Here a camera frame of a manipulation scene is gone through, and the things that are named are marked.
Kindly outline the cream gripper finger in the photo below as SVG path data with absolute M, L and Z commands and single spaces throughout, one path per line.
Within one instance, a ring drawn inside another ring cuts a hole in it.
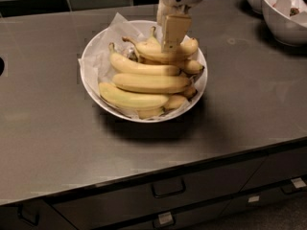
M 162 20 L 162 51 L 174 52 L 185 38 L 192 23 L 188 14 L 168 14 Z
M 161 26 L 163 19 L 166 15 L 172 12 L 172 8 L 167 6 L 163 0 L 158 1 L 157 13 L 156 13 L 156 23 Z

